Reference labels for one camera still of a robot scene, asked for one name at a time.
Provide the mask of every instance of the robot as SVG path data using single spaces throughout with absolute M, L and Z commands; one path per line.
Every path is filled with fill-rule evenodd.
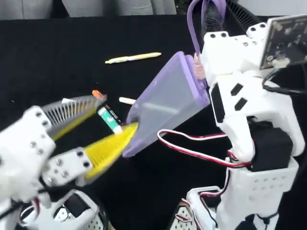
M 55 140 L 104 106 L 93 96 L 33 106 L 0 132 L 0 229 L 112 229 L 99 200 L 86 190 L 121 155 L 137 129 L 51 156 Z
M 169 229 L 275 229 L 281 198 L 298 170 L 294 157 L 305 141 L 290 97 L 301 92 L 270 79 L 306 62 L 306 42 L 307 15 L 271 18 L 249 27 L 246 35 L 204 36 L 200 57 L 215 122 L 232 143 L 225 161 L 246 166 L 228 167 L 222 189 L 191 189 Z

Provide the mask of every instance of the black tablecloth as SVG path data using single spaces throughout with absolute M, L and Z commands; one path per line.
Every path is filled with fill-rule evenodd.
M 238 33 L 233 22 L 231 34 Z M 124 55 L 162 52 L 159 58 L 106 65 Z M 185 16 L 130 16 L 0 22 L 0 129 L 16 121 L 32 105 L 63 97 L 108 94 L 109 106 L 124 119 L 129 106 L 120 96 L 137 98 L 177 51 L 193 53 Z M 287 86 L 300 87 L 301 72 L 290 68 Z M 304 101 L 295 99 L 304 134 Z M 194 135 L 218 132 L 210 106 L 177 130 Z M 86 146 L 111 134 L 99 116 L 90 118 L 57 142 L 56 153 Z M 227 140 L 177 144 L 223 158 Z M 132 159 L 119 159 L 93 184 L 118 230 L 165 229 L 181 197 L 191 188 L 223 186 L 225 168 L 177 153 L 154 143 Z M 284 196 L 278 229 L 304 223 L 306 173 Z

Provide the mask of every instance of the white wall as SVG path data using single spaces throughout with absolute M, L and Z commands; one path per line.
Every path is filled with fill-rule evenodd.
M 238 0 L 257 16 L 307 14 L 307 0 Z

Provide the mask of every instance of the marker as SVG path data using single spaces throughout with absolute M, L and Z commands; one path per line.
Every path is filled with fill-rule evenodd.
M 112 58 L 108 61 L 105 61 L 105 63 L 113 64 L 113 63 L 120 63 L 120 62 L 125 62 L 125 61 L 135 61 L 135 60 L 141 60 L 141 59 L 146 59 L 146 58 L 155 58 L 160 55 L 161 53 L 155 52 L 155 53 L 149 53 L 149 54 L 139 54 L 139 55 L 134 55 L 134 56 L 117 57 L 117 58 Z
M 119 134 L 123 131 L 122 127 L 120 126 L 121 121 L 109 106 L 105 105 L 99 109 L 98 114 L 115 134 Z

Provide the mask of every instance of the small white object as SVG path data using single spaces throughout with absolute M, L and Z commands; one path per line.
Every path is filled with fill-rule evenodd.
M 65 185 L 76 178 L 83 177 L 93 167 L 83 148 L 72 149 L 54 156 L 48 161 L 48 165 L 49 168 L 44 170 L 42 178 L 49 186 Z
M 72 99 L 68 99 L 68 98 L 63 98 L 62 99 L 62 104 L 66 104 L 66 103 L 69 103 L 69 102 L 76 102 L 76 101 L 72 100 Z
M 127 98 L 127 97 L 120 97 L 119 102 L 125 103 L 125 104 L 134 104 L 136 100 Z

